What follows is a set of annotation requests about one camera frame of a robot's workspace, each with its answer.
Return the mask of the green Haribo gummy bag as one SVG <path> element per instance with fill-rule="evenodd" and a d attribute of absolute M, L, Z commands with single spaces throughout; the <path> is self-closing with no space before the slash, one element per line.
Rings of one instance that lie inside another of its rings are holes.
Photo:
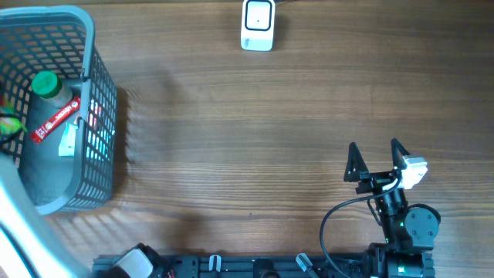
<path fill-rule="evenodd" d="M 27 128 L 20 115 L 5 97 L 1 98 L 1 144 L 7 144 L 25 131 Z"/>

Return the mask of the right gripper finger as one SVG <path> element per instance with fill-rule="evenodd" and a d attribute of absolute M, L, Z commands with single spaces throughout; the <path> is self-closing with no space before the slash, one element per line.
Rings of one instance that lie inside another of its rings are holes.
<path fill-rule="evenodd" d="M 358 182 L 369 178 L 369 170 L 355 142 L 349 144 L 347 166 L 343 180 Z"/>
<path fill-rule="evenodd" d="M 397 138 L 391 140 L 391 156 L 393 161 L 393 166 L 396 169 L 404 168 L 404 157 L 408 156 L 410 153 L 404 148 Z"/>

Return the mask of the green lid jar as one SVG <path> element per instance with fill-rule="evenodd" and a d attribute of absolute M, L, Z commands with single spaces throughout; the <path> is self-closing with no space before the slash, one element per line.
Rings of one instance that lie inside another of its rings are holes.
<path fill-rule="evenodd" d="M 35 95 L 55 108 L 62 108 L 73 99 L 72 90 L 52 71 L 41 71 L 31 83 Z"/>

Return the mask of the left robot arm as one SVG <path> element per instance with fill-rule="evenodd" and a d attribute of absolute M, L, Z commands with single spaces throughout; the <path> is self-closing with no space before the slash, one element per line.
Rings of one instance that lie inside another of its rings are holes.
<path fill-rule="evenodd" d="M 12 159 L 1 156 L 1 267 L 10 277 L 95 277 L 52 234 L 32 204 Z M 166 263 L 144 245 L 135 246 L 102 277 L 159 277 Z"/>

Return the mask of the teal tissue packet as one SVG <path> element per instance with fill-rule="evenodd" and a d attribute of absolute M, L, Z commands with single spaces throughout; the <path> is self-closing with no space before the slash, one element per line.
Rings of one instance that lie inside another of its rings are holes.
<path fill-rule="evenodd" d="M 75 124 L 67 123 L 58 147 L 60 157 L 73 157 L 76 149 L 76 132 L 78 127 Z"/>

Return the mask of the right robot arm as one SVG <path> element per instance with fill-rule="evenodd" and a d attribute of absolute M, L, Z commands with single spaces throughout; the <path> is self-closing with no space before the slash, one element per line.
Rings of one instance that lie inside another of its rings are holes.
<path fill-rule="evenodd" d="M 370 172 L 356 143 L 349 144 L 344 181 L 356 182 L 356 193 L 369 194 L 371 213 L 385 242 L 371 243 L 362 258 L 363 277 L 433 277 L 431 258 L 441 216 L 425 204 L 410 205 L 405 192 L 428 171 L 428 162 L 411 155 L 395 138 L 391 141 L 393 168 Z"/>

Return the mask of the red stick snack packet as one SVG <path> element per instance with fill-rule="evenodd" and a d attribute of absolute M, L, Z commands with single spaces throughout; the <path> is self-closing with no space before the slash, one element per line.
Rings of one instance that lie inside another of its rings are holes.
<path fill-rule="evenodd" d="M 35 144 L 43 142 L 62 122 L 80 109 L 80 98 L 74 97 L 61 110 L 51 116 L 45 123 L 37 127 L 29 137 Z"/>

